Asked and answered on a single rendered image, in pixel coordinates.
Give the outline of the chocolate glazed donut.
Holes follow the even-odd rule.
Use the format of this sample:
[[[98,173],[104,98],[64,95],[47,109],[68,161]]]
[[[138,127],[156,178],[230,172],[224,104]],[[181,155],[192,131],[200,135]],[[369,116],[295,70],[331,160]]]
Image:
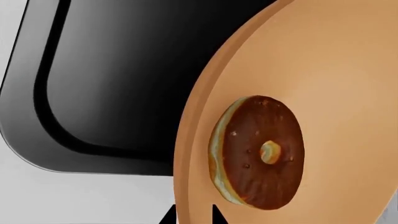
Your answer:
[[[229,202],[261,210],[287,205],[303,175],[305,149],[291,110],[268,96],[245,96],[221,115],[208,145],[210,178]]]

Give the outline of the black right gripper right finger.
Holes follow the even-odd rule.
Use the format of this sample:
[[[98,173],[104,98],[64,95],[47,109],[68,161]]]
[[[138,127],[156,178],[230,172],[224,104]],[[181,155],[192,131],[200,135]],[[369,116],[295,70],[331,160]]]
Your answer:
[[[212,224],[228,224],[216,205],[212,205]]]

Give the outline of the black tray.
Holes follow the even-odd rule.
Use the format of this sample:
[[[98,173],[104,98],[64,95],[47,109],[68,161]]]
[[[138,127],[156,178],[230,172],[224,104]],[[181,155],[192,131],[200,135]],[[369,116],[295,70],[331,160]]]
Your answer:
[[[0,92],[3,138],[58,172],[173,174],[187,98],[275,0],[28,0]]]

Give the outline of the tan bowl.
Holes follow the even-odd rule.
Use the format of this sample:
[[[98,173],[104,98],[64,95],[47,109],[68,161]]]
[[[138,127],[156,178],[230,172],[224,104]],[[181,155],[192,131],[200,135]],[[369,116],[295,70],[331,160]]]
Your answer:
[[[217,120],[242,96],[283,102],[302,131],[303,177],[290,203],[226,201],[208,169]],[[209,61],[175,143],[179,224],[375,224],[398,188],[398,0],[277,0]]]

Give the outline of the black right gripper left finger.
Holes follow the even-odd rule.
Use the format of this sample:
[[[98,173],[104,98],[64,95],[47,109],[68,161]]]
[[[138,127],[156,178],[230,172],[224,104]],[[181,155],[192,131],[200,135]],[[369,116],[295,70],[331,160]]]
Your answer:
[[[164,215],[159,224],[177,224],[177,212],[175,204],[169,208],[168,212]]]

